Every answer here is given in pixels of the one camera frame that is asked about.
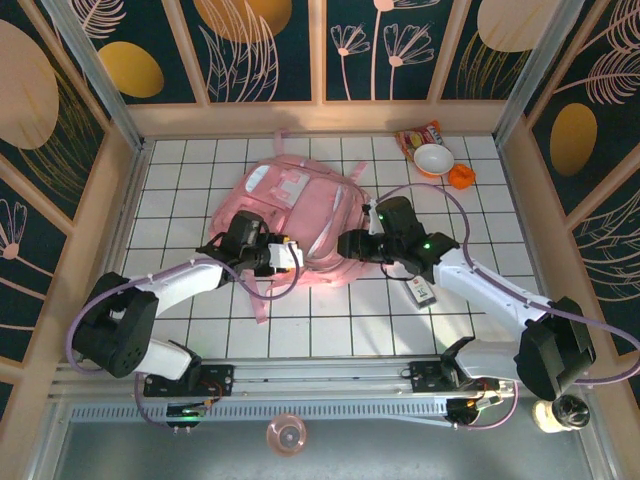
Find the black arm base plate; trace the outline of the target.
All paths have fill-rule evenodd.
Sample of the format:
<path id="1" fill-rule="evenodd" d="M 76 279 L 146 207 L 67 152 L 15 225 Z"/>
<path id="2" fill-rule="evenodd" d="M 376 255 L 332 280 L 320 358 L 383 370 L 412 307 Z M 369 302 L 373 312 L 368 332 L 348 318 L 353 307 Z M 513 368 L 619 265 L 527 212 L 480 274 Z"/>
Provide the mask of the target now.
<path id="1" fill-rule="evenodd" d="M 143 385 L 146 398 L 224 397 L 232 393 L 233 365 L 190 367 L 178 380 L 149 375 Z"/>
<path id="2" fill-rule="evenodd" d="M 456 393 L 499 391 L 500 381 L 488 378 L 471 378 L 452 361 L 423 360 L 408 364 L 414 393 Z"/>

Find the pink backpack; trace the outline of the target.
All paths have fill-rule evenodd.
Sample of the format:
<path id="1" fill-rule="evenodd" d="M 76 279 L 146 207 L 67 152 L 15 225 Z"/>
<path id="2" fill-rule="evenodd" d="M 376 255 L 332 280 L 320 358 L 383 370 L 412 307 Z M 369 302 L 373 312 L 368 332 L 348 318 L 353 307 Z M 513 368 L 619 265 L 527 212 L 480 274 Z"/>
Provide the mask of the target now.
<path id="1" fill-rule="evenodd" d="M 338 238 L 369 231 L 363 207 L 371 196 L 357 184 L 367 164 L 344 176 L 312 158 L 286 154 L 282 133 L 274 136 L 273 158 L 256 163 L 212 216 L 209 236 L 220 238 L 240 211 L 262 219 L 268 232 L 295 241 L 302 251 L 299 286 L 342 287 L 373 266 L 337 252 Z"/>

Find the colourful snack packet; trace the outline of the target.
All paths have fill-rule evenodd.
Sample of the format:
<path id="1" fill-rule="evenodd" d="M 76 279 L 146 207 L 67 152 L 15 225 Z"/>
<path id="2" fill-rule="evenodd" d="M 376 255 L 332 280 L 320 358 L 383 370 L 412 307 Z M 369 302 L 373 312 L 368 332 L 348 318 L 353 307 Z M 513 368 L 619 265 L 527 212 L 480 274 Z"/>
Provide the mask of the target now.
<path id="1" fill-rule="evenodd" d="M 415 151 L 419 147 L 427 144 L 444 145 L 440 124 L 437 120 L 395 132 L 394 138 L 405 158 L 410 162 L 414 160 Z"/>

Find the white bottle with black cap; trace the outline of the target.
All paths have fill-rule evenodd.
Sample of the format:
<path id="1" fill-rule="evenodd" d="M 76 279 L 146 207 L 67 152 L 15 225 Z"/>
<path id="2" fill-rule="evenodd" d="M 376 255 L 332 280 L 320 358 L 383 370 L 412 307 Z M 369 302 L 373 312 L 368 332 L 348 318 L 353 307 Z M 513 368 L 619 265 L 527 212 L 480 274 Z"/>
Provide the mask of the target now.
<path id="1" fill-rule="evenodd" d="M 538 400 L 532 407 L 537 427 L 548 434 L 581 430 L 591 420 L 587 403 L 575 395 L 562 395 L 554 401 Z"/>

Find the small white card box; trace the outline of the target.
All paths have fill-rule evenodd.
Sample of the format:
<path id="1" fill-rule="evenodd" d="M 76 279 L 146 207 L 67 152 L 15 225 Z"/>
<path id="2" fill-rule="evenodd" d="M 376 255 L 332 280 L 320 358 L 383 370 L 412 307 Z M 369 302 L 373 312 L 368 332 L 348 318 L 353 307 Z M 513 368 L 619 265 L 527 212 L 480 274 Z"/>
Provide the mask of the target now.
<path id="1" fill-rule="evenodd" d="M 409 298 L 418 310 L 424 310 L 437 302 L 431 286 L 419 275 L 405 280 L 404 287 Z"/>

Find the orange toy fruit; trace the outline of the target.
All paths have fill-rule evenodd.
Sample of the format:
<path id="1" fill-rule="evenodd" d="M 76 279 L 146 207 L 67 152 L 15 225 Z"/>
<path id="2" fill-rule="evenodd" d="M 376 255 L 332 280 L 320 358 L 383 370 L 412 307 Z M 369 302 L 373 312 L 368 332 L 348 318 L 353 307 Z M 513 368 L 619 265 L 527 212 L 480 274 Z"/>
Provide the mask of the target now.
<path id="1" fill-rule="evenodd" d="M 455 164 L 448 173 L 449 184 L 457 190 L 465 190 L 476 181 L 476 173 L 465 164 Z"/>

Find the orange and white bowl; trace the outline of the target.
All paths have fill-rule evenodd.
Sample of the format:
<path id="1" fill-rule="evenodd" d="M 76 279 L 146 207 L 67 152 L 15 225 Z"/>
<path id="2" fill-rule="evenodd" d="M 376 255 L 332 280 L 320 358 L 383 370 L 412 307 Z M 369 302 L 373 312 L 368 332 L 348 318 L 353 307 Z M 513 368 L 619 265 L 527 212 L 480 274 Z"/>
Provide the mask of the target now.
<path id="1" fill-rule="evenodd" d="M 428 176 L 442 176 L 454 166 L 454 156 L 449 149 L 439 144 L 425 144 L 418 147 L 413 155 L 417 169 Z"/>

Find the pink round plastic cup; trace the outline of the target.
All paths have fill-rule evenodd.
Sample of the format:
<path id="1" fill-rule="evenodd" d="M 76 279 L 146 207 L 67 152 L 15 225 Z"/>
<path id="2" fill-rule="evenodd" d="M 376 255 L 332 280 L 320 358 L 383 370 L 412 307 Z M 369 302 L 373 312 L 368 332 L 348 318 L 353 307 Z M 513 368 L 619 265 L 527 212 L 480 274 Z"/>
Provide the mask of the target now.
<path id="1" fill-rule="evenodd" d="M 267 445 L 282 457 L 292 457 L 303 451 L 307 442 L 307 428 L 303 420 L 291 413 L 274 417 L 266 431 Z"/>

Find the aluminium frame post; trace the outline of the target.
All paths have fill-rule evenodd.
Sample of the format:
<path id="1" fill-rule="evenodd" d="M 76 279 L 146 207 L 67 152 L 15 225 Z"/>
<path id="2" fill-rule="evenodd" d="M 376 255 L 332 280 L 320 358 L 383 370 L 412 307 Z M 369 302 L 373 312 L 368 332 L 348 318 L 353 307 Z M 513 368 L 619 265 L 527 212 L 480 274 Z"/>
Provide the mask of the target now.
<path id="1" fill-rule="evenodd" d="M 72 7 L 67 0 L 41 1 L 126 142 L 135 153 L 140 153 L 143 147 L 142 138 L 133 118 L 122 96 L 109 78 L 93 43 L 72 11 Z"/>
<path id="2" fill-rule="evenodd" d="M 540 40 L 518 76 L 493 132 L 498 149 L 502 149 L 509 140 L 522 117 L 524 108 L 529 103 L 537 86 L 542 82 L 564 44 L 566 36 L 576 23 L 584 1 L 560 0 Z"/>

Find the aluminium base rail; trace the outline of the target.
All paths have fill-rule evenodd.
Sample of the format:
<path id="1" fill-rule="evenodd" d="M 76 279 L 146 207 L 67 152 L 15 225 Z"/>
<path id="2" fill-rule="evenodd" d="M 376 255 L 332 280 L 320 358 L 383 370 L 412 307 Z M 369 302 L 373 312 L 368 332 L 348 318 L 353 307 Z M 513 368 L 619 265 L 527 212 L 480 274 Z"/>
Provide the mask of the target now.
<path id="1" fill-rule="evenodd" d="M 408 379 L 408 364 L 423 360 L 439 360 L 439 357 L 249 359 L 208 361 L 203 365 L 233 365 L 232 393 L 225 397 L 240 400 L 385 399 L 410 395 L 473 398 L 484 393 L 508 398 L 513 394 L 513 382 L 500 378 L 496 373 L 484 373 L 480 378 L 499 380 L 499 391 L 414 393 Z M 133 398 L 136 390 L 150 402 L 196 401 L 213 397 L 146 398 L 143 396 L 144 381 L 136 382 L 133 376 L 115 379 L 104 372 L 85 376 L 68 366 L 60 366 L 47 399 L 125 401 Z"/>

